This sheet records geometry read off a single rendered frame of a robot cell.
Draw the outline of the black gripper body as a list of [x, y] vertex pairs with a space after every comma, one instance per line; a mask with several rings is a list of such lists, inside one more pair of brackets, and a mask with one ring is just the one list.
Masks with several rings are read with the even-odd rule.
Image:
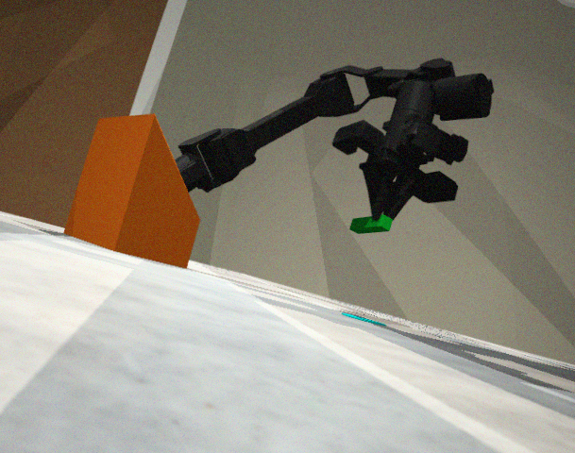
[[385, 122], [382, 127], [387, 131], [386, 135], [366, 120], [361, 120], [341, 127], [337, 131], [332, 145], [348, 155], [356, 153], [358, 147], [368, 154], [366, 162], [377, 159], [392, 160], [403, 167], [397, 175], [396, 181], [419, 178], [431, 186], [427, 192], [414, 194], [423, 202], [454, 201], [458, 190], [455, 181], [440, 171], [426, 174], [418, 169], [420, 165], [428, 164], [425, 151], [412, 144], [409, 147], [397, 146], [402, 129], [414, 113], [422, 116], [420, 123], [431, 125], [431, 120], [422, 113], [411, 109], [398, 109], [392, 113], [390, 121]]

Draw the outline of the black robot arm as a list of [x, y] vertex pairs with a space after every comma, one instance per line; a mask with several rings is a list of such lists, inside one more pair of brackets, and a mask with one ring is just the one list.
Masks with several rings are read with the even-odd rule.
[[[354, 106], [344, 73], [364, 78], [370, 95], [362, 104]], [[411, 109], [431, 120], [430, 126], [422, 124], [422, 116], [414, 113], [402, 129], [397, 146], [412, 144], [425, 151], [428, 161], [436, 157], [449, 165], [460, 163], [467, 153], [468, 140], [439, 129], [432, 123], [433, 116], [440, 115], [441, 121], [484, 118], [490, 114], [495, 92], [491, 78], [484, 74], [456, 76], [452, 63], [442, 58], [422, 62], [414, 70], [344, 66], [319, 77], [304, 97], [242, 129], [216, 128], [179, 144], [182, 156], [174, 162], [188, 192], [198, 187], [207, 193], [231, 181], [254, 163], [259, 148], [318, 116], [359, 112], [369, 100], [381, 96], [396, 98], [393, 112]]]

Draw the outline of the green rectangular block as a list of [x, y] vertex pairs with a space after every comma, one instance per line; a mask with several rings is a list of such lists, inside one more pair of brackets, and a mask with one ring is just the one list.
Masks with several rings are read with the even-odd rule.
[[358, 234], [390, 231], [392, 221], [384, 214], [380, 216], [379, 220], [373, 220], [372, 216], [354, 218], [350, 230]]

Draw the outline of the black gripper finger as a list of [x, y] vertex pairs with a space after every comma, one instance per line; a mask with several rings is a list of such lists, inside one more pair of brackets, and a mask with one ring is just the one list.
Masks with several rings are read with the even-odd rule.
[[364, 171], [373, 220], [379, 220], [392, 182], [403, 167], [390, 159], [377, 159], [361, 162], [360, 168]]
[[419, 178], [393, 181], [382, 214], [394, 220], [415, 193], [427, 192], [430, 188]]

